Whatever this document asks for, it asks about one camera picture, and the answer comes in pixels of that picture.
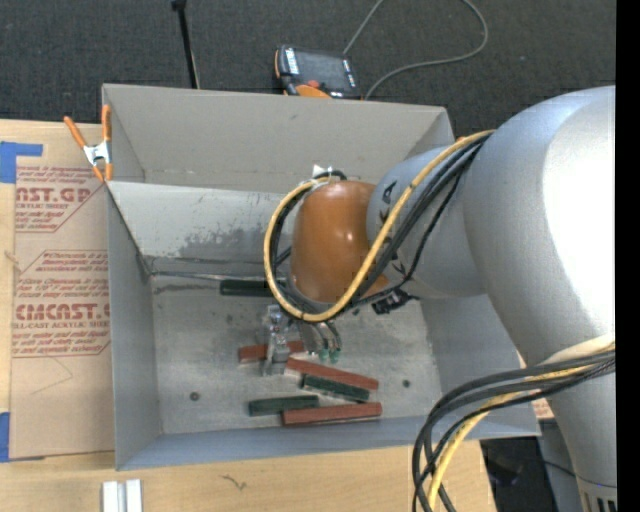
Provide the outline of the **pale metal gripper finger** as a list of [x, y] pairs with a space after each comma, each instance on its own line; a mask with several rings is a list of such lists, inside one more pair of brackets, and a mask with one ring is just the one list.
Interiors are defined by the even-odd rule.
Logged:
[[267, 307], [265, 336], [269, 345], [283, 345], [286, 337], [287, 319], [279, 305]]
[[268, 345], [265, 358], [260, 366], [261, 375], [264, 377], [282, 375], [285, 372], [289, 356], [290, 349], [287, 344]]

